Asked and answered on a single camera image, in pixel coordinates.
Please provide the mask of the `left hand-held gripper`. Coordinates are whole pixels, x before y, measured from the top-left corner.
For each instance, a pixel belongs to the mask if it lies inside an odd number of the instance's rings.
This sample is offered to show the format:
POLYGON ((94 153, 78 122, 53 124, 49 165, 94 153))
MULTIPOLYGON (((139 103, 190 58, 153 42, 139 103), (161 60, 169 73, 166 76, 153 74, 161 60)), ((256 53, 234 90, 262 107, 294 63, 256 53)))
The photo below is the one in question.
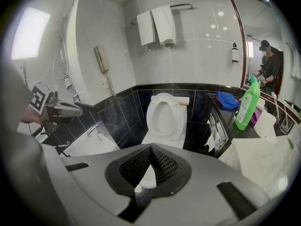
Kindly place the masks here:
POLYGON ((60 117, 79 117, 83 114, 81 107, 59 101, 57 86, 53 90, 45 83, 37 81, 34 83, 32 92, 34 97, 30 102, 30 108, 41 117, 45 131, 41 133, 42 135, 53 134, 60 117))

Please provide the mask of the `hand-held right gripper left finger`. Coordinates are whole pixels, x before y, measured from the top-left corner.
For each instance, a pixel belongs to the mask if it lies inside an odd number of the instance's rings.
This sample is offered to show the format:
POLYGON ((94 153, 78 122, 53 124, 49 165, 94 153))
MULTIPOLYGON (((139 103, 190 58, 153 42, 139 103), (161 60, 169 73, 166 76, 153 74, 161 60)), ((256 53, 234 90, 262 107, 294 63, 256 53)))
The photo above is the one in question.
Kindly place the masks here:
POLYGON ((71 177, 90 199, 120 218, 150 218, 151 190, 140 193, 140 183, 152 156, 148 145, 137 145, 109 153, 64 157, 71 177))

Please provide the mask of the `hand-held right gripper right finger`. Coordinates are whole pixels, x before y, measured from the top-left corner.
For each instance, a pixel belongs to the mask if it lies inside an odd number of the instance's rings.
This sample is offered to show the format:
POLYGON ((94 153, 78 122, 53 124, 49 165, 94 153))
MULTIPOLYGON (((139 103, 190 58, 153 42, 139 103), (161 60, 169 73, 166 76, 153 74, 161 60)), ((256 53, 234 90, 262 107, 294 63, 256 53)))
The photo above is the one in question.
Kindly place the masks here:
POLYGON ((141 226, 227 226, 238 222, 217 188, 222 182, 231 182, 256 208, 270 200, 257 184, 214 157, 163 148, 190 164, 191 177, 175 195, 153 199, 141 214, 141 226))

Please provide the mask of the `white toilet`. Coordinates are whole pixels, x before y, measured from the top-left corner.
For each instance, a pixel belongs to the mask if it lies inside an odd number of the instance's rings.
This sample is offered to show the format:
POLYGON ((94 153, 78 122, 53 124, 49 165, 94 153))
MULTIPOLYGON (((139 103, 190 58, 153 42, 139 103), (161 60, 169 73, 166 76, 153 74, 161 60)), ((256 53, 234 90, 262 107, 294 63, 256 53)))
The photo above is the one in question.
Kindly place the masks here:
POLYGON ((162 144, 182 149, 186 137, 189 97, 160 93, 151 97, 147 109, 148 132, 143 144, 162 144))

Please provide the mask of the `person's left forearm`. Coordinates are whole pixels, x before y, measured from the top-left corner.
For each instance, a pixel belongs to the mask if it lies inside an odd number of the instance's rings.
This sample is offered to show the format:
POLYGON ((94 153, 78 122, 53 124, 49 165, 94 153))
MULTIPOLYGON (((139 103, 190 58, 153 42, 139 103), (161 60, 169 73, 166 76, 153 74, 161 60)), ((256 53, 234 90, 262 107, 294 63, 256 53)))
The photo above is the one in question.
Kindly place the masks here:
POLYGON ((43 124, 41 116, 35 110, 33 110, 30 106, 27 107, 25 113, 23 114, 23 116, 21 118, 21 122, 24 122, 24 123, 34 122, 39 125, 43 124))

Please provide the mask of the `recessed toilet paper holder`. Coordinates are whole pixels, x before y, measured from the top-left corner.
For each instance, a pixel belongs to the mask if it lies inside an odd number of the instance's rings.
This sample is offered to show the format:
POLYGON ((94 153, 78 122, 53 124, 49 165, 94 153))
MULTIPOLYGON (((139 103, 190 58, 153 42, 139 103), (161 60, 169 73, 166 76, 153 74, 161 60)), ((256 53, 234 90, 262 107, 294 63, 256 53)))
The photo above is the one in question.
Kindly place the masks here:
POLYGON ((208 151, 215 154, 224 147, 229 137, 220 118, 214 110, 210 112, 207 123, 209 124, 210 136, 207 140, 206 145, 209 146, 208 151))

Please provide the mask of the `white bathtub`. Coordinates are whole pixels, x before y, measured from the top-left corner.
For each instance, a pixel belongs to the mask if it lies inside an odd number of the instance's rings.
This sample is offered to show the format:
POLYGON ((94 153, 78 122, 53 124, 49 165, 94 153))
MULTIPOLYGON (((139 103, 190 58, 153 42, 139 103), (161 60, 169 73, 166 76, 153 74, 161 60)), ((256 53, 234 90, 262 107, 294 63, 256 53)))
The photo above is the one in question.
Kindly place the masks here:
POLYGON ((88 136, 87 132, 89 129, 72 143, 69 141, 70 145, 65 148, 56 147, 56 145, 63 145, 66 144, 66 142, 61 143, 53 134, 49 137, 47 135, 41 135, 37 136, 37 138, 40 143, 53 146, 61 158, 102 154, 119 150, 118 145, 115 143, 103 123, 88 136))

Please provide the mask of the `chrome bathtub faucet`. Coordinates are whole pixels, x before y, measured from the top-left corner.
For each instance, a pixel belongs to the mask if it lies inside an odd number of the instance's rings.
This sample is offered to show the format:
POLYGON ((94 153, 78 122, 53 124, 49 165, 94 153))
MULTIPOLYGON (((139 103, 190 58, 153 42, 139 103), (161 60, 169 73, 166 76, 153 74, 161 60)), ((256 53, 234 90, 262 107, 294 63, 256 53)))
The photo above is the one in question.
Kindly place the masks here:
POLYGON ((93 125, 89 131, 87 132, 87 135, 89 136, 95 129, 97 129, 98 126, 102 125, 102 123, 97 123, 95 125, 93 125))

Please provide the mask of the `marble vanity counter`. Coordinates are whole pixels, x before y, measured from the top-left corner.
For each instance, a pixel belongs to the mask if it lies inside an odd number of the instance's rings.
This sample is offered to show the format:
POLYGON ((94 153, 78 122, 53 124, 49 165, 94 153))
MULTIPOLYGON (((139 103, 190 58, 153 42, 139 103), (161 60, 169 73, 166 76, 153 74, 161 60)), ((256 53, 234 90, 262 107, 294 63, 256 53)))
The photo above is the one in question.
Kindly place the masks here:
POLYGON ((216 157, 256 183, 270 198, 288 191, 301 167, 301 156, 289 145, 288 136, 260 138, 251 125, 240 131, 234 123, 237 111, 222 109, 214 94, 208 97, 228 136, 216 157))

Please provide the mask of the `purple cloth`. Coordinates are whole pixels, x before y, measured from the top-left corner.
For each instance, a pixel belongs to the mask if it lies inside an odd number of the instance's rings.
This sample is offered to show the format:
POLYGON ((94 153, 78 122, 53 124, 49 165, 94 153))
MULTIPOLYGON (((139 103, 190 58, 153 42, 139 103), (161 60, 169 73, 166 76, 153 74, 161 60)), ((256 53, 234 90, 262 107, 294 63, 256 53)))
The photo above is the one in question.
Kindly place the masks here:
POLYGON ((257 123, 260 115, 261 115, 261 112, 258 110, 258 108, 256 108, 253 115, 252 115, 252 117, 251 117, 251 120, 250 120, 252 125, 255 125, 257 123))

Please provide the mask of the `white paper roll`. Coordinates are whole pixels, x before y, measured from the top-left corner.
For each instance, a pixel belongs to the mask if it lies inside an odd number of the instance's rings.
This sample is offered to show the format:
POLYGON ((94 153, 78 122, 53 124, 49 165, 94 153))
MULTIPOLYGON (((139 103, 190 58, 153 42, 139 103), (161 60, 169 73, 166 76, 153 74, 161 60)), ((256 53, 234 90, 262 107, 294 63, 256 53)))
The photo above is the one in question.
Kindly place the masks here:
POLYGON ((260 138, 264 138, 271 143, 276 143, 275 123, 276 118, 266 110, 263 110, 254 126, 254 130, 260 138))

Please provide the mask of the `blue cloth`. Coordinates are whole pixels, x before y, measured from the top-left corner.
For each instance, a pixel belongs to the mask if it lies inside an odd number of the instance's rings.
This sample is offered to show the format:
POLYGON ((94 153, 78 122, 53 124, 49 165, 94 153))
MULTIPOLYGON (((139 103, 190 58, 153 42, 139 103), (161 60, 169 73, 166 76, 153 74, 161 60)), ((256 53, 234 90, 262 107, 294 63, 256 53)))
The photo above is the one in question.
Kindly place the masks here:
POLYGON ((224 93, 221 91, 216 92, 216 98, 221 103, 224 109, 237 109, 239 108, 239 102, 232 94, 224 93))

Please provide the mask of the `green cleaner bottle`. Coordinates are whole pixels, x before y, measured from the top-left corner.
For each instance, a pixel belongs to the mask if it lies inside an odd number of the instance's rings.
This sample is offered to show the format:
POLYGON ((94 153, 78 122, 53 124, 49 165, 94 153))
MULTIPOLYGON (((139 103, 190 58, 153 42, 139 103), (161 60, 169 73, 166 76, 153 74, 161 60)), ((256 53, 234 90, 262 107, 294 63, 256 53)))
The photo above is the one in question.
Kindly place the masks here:
POLYGON ((260 98, 260 81, 252 75, 251 86, 241 98, 241 104, 235 119, 235 124, 240 131, 244 131, 250 122, 260 98))

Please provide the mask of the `bright light panel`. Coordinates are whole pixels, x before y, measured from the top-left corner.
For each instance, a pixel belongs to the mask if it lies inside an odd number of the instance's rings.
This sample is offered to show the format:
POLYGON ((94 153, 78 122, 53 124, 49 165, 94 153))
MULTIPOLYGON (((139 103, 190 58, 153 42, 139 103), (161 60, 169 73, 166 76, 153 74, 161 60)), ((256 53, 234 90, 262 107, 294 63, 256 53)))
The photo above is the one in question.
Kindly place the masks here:
POLYGON ((12 60, 38 56, 40 43, 50 17, 49 13, 35 8, 27 7, 24 10, 13 40, 12 60))

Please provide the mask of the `clear drinking glass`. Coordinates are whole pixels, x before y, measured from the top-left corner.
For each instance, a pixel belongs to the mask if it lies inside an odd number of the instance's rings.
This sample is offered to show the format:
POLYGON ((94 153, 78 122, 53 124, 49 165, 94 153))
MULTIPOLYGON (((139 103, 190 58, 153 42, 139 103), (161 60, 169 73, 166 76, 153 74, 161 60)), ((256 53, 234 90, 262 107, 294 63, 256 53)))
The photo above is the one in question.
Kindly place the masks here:
POLYGON ((282 135, 287 135, 294 126, 294 121, 289 117, 285 117, 279 124, 279 130, 282 135))

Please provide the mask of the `white hanging towel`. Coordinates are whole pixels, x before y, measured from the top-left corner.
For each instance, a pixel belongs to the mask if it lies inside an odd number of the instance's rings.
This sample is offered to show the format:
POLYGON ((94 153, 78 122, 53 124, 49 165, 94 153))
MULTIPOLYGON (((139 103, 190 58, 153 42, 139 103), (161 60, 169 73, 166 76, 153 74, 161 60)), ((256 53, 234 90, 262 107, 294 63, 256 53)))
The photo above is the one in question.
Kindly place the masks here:
POLYGON ((176 32, 174 17, 169 5, 152 10, 153 19, 158 33, 160 44, 175 44, 176 32))
POLYGON ((152 14, 146 11, 137 16, 141 46, 148 46, 156 41, 152 14))

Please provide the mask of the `beige wall phone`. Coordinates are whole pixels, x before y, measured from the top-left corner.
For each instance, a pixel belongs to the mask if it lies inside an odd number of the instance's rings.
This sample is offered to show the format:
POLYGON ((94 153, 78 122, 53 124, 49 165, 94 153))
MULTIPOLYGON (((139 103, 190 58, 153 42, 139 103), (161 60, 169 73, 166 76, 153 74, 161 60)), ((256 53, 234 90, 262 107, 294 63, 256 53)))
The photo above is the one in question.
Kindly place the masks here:
POLYGON ((106 73, 110 69, 110 63, 103 46, 94 47, 95 57, 102 73, 106 73))

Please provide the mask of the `chrome shower slide rail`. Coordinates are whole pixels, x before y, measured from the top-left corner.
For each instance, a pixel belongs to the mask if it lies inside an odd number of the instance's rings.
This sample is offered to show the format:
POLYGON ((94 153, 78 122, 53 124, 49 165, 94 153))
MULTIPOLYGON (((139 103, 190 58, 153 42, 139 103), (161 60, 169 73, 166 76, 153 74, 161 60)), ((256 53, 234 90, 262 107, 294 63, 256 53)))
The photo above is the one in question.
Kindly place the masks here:
POLYGON ((67 55, 66 55, 66 49, 65 49, 65 24, 66 24, 67 16, 63 16, 62 22, 61 22, 61 60, 63 64, 67 63, 67 55))

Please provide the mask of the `wall soap dispenser bottle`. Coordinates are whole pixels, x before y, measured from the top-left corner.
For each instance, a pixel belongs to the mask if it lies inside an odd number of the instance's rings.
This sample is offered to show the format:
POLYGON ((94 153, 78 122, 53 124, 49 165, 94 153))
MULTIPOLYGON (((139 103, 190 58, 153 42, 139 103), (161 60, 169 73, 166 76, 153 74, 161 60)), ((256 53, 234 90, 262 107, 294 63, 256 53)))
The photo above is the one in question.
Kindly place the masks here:
POLYGON ((239 62, 239 49, 237 48, 236 43, 233 43, 233 47, 231 49, 231 62, 238 63, 239 62))

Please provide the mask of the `chrome towel rail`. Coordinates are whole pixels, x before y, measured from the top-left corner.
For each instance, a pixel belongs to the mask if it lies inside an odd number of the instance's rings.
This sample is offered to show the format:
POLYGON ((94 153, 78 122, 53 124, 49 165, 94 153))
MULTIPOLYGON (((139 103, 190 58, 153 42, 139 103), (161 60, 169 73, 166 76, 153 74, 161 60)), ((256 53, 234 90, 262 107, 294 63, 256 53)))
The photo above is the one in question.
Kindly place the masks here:
MULTIPOLYGON (((191 3, 183 3, 183 4, 176 4, 176 5, 170 5, 170 8, 182 8, 182 7, 189 7, 189 9, 194 9, 193 5, 191 3)), ((133 19, 130 24, 134 25, 137 19, 133 19)))

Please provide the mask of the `dark-framed wall mirror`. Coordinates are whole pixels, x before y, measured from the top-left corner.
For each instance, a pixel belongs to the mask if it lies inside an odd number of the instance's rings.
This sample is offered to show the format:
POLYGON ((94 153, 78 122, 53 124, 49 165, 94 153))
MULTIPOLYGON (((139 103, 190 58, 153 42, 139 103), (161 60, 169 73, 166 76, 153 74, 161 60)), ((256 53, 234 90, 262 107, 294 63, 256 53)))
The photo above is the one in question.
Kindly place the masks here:
POLYGON ((261 63, 260 43, 270 43, 279 60, 275 94, 279 106, 301 122, 301 50, 284 15, 272 0, 230 0, 245 44, 241 87, 247 88, 261 63))

